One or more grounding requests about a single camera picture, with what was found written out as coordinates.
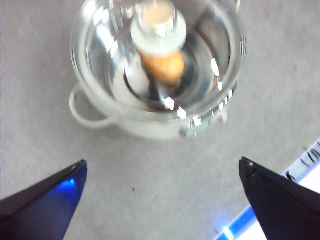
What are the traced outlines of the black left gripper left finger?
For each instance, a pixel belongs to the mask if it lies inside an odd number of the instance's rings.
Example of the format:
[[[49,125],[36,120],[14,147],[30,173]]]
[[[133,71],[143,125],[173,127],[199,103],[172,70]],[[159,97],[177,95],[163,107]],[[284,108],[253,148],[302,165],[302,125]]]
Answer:
[[[2,240],[62,240],[80,203],[87,162],[80,160],[0,201]]]

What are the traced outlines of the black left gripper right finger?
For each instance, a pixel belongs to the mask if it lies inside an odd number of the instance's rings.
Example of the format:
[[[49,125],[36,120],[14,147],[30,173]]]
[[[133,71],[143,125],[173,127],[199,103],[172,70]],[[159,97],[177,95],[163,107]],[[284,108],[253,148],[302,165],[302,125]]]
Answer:
[[[242,157],[239,177],[268,240],[318,240],[320,195]]]

